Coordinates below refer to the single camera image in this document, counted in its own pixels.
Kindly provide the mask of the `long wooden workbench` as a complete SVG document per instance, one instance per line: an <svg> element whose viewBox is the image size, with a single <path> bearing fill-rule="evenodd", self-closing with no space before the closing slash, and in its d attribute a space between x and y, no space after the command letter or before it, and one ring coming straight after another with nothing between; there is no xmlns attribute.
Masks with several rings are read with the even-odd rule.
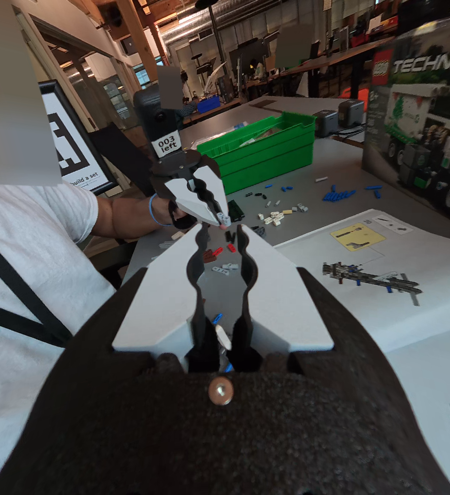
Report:
<svg viewBox="0 0 450 495"><path fill-rule="evenodd" d="M366 44L363 44L363 45L360 45L357 47L350 48L350 49L348 49L344 52L341 52L341 53L335 53L329 57L326 55L323 55L323 56L320 56L316 59L310 59L310 60L304 62L302 65L291 68L289 70L285 70L279 74L269 76L266 79L266 82L270 83L277 78L284 78L284 77L289 77L289 76L293 76L293 75L297 75L297 74L303 74L303 73L308 72L308 71L312 71L315 69L321 69L324 67L330 67L330 66L338 65L341 63L345 63L345 62L350 63L354 57L356 57L360 54L363 54L363 53L368 53L371 50L374 50L379 46L383 46L384 44L389 43L394 38L395 38L395 36L390 36L387 38L383 38L381 40L376 40L376 41L373 41L370 43L366 43Z"/></svg>

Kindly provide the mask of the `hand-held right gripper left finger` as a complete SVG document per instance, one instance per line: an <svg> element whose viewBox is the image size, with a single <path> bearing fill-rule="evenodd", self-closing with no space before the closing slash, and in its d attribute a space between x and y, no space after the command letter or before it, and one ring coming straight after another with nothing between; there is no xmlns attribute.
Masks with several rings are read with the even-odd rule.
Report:
<svg viewBox="0 0 450 495"><path fill-rule="evenodd" d="M190 322L198 303L187 266L198 254L201 233L203 225L196 224L149 264L113 340L114 350L147 351L154 358L171 353L185 362L194 346Z"/></svg>

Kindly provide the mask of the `person in white shirt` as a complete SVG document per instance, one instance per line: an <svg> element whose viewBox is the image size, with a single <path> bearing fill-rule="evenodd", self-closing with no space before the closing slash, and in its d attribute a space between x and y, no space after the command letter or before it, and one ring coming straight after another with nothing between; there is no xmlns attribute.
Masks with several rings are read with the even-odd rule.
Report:
<svg viewBox="0 0 450 495"><path fill-rule="evenodd" d="M115 292L77 246L97 217L96 196L68 183L0 185L0 253L73 335ZM62 352L0 327L0 467Z"/></svg>

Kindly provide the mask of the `blue wristband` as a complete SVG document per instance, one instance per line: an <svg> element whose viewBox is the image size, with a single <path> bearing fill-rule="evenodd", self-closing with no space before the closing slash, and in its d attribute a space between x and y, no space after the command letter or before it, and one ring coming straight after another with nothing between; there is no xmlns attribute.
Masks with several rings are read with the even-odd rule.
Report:
<svg viewBox="0 0 450 495"><path fill-rule="evenodd" d="M163 202L163 213L160 212L160 210L155 211L154 210L154 201L156 200L156 206L158 206L160 203ZM149 198L148 202L148 211L149 214L152 218L152 220L160 227L169 227L172 226L172 217L169 212L169 202L167 200L162 200L158 194L153 194Z"/></svg>

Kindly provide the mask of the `pile of blue lego pins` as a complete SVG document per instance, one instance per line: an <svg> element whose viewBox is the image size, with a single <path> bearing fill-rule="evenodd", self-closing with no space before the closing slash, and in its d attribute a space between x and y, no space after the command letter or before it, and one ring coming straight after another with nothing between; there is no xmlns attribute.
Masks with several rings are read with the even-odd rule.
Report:
<svg viewBox="0 0 450 495"><path fill-rule="evenodd" d="M348 199L349 197L353 196L357 190L345 190L345 191L338 191L336 188L336 185L333 184L331 186L331 189L327 192L327 194L323 197L322 201L324 202L338 202L342 201L345 199Z"/></svg>

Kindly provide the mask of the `green plastic bin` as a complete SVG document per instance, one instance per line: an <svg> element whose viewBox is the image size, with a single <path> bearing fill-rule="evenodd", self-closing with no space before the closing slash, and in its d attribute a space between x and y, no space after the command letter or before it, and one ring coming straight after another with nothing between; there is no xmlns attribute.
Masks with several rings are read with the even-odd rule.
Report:
<svg viewBox="0 0 450 495"><path fill-rule="evenodd" d="M311 165L313 115L283 112L197 145L219 166L225 194Z"/></svg>

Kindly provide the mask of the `person's left forearm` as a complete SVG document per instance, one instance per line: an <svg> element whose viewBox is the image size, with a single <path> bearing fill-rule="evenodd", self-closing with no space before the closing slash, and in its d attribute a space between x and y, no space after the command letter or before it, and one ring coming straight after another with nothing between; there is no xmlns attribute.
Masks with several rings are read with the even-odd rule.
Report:
<svg viewBox="0 0 450 495"><path fill-rule="evenodd" d="M153 219L149 199L97 198L97 219L90 232L102 238L136 239L159 230Z"/></svg>

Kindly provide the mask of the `open lego instruction booklet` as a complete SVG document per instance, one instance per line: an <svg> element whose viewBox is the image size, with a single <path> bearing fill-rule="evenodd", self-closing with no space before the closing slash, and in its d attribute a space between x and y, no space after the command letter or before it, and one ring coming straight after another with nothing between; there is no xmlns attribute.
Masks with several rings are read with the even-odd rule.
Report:
<svg viewBox="0 0 450 495"><path fill-rule="evenodd" d="M275 247L370 333L450 481L450 239L370 209Z"/></svg>

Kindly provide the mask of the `blue storage bin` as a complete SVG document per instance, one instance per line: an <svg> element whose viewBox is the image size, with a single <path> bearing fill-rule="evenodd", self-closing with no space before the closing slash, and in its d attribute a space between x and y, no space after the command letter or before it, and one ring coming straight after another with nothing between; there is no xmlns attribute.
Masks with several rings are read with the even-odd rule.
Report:
<svg viewBox="0 0 450 495"><path fill-rule="evenodd" d="M209 96L197 103L197 112L200 114L207 113L221 106L219 95Z"/></svg>

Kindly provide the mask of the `black framed tag sign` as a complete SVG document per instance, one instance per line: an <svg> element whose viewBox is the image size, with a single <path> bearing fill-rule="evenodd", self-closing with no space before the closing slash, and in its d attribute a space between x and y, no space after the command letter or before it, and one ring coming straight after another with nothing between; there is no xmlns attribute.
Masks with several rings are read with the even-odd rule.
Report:
<svg viewBox="0 0 450 495"><path fill-rule="evenodd" d="M100 195L118 186L102 155L56 80L39 82L59 160L61 176L81 189Z"/></svg>

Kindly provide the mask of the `group of pale lego connectors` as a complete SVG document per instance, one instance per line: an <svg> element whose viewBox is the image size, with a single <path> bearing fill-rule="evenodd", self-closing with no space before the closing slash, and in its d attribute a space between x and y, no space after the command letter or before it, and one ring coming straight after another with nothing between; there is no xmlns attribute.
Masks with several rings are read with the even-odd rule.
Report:
<svg viewBox="0 0 450 495"><path fill-rule="evenodd" d="M290 209L286 209L283 211L274 211L270 214L258 213L257 218L263 225L273 225L279 226L282 220L287 216L290 216L294 213L306 213L308 212L308 207L303 204L298 204L295 207Z"/></svg>

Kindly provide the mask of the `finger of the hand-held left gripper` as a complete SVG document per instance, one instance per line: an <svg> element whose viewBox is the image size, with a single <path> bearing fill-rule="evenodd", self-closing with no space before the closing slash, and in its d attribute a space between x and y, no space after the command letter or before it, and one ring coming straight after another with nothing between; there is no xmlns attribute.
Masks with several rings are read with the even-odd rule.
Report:
<svg viewBox="0 0 450 495"><path fill-rule="evenodd" d="M184 178L171 179L165 183L165 186L180 210L195 217L199 222L220 226L219 207L206 187L197 187L192 191Z"/></svg>
<svg viewBox="0 0 450 495"><path fill-rule="evenodd" d="M209 208L215 219L229 219L229 209L220 177L209 166L201 166L193 173L195 192Z"/></svg>

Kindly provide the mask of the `dark grey power cube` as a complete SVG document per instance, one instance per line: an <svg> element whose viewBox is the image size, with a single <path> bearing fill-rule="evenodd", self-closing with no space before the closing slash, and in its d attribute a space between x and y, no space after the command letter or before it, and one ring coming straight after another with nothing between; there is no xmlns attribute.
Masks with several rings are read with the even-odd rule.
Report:
<svg viewBox="0 0 450 495"><path fill-rule="evenodd" d="M339 113L336 110L323 109L313 114L315 117L315 137L326 138L338 133Z"/></svg>
<svg viewBox="0 0 450 495"><path fill-rule="evenodd" d="M342 128L352 128L361 125L364 120L365 102L348 99L342 101L338 107L338 124Z"/></svg>

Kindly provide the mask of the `white lego connector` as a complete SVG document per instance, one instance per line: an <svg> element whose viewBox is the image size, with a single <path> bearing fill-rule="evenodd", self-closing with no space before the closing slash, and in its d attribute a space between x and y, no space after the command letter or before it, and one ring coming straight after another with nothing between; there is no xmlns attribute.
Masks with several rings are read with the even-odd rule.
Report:
<svg viewBox="0 0 450 495"><path fill-rule="evenodd" d="M232 343L230 338L228 337L227 333L225 330L222 328L221 325L217 324L215 325L215 331L216 331L216 336L219 344L225 348L227 351L232 349Z"/></svg>

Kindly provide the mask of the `lego truck set box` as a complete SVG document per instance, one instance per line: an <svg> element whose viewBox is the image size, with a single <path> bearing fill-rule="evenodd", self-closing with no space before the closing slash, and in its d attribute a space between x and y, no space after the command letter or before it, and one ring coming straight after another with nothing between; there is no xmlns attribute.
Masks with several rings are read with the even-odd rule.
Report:
<svg viewBox="0 0 450 495"><path fill-rule="evenodd" d="M372 62L362 168L450 218L450 17Z"/></svg>

